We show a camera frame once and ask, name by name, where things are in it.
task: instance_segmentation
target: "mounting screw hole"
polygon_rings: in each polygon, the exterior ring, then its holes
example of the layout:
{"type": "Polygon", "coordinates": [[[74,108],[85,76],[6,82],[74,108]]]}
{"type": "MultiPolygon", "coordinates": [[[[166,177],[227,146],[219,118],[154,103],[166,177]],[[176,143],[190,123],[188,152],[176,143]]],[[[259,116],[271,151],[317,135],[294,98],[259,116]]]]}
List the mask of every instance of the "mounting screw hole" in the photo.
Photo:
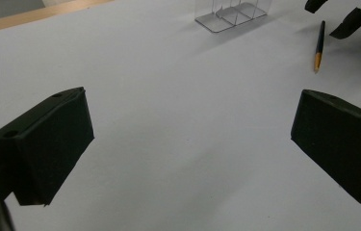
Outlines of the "mounting screw hole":
{"type": "Polygon", "coordinates": [[[4,137],[5,138],[12,138],[13,136],[17,135],[17,131],[10,131],[10,132],[7,132],[4,137]]]}

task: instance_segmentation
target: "black robotic claw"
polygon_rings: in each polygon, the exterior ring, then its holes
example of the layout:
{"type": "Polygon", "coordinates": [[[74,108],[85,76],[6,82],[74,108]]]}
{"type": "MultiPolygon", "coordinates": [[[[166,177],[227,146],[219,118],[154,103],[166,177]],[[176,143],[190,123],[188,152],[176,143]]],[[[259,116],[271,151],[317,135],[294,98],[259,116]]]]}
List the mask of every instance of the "black robotic claw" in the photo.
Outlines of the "black robotic claw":
{"type": "MultiPolygon", "coordinates": [[[[327,0],[308,0],[305,10],[310,13],[315,13],[327,0]]],[[[361,9],[356,8],[345,20],[334,30],[330,35],[336,39],[345,39],[351,36],[355,31],[361,27],[361,9]]]]}
{"type": "Polygon", "coordinates": [[[334,95],[304,90],[292,140],[361,203],[361,109],[334,95]]]}
{"type": "Polygon", "coordinates": [[[84,88],[53,94],[0,129],[0,231],[13,231],[4,199],[48,205],[93,140],[84,88]]]}

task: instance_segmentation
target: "white surface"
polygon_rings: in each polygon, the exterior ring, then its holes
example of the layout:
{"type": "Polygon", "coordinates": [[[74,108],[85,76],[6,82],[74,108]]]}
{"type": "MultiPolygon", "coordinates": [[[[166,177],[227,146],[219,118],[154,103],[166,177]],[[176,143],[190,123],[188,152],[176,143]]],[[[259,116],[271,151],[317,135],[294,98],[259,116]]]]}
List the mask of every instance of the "white surface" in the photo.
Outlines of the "white surface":
{"type": "Polygon", "coordinates": [[[290,141],[303,89],[361,107],[361,29],[326,37],[356,1],[317,14],[273,1],[212,35],[193,0],[117,0],[0,31],[0,127],[84,86],[95,140],[48,207],[7,203],[27,230],[360,231],[361,205],[290,141]]]}

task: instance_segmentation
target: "pen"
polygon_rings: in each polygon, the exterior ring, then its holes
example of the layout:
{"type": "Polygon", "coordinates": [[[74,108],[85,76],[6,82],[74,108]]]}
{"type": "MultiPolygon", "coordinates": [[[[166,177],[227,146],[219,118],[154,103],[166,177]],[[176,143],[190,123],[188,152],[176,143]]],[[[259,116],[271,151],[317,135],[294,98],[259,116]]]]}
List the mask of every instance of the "pen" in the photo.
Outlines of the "pen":
{"type": "Polygon", "coordinates": [[[319,31],[318,46],[316,47],[315,55],[315,73],[318,73],[319,67],[321,67],[322,53],[323,53],[323,44],[324,44],[324,25],[325,21],[322,21],[321,29],[319,31]]]}

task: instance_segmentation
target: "clear plastic container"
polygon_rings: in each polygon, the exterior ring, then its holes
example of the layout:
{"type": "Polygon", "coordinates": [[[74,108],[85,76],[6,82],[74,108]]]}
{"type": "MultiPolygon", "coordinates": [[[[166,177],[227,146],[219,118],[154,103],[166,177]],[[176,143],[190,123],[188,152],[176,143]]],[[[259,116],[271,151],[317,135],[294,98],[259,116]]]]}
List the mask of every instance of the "clear plastic container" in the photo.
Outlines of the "clear plastic container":
{"type": "Polygon", "coordinates": [[[213,33],[264,16],[272,0],[195,0],[195,21],[213,33]]]}

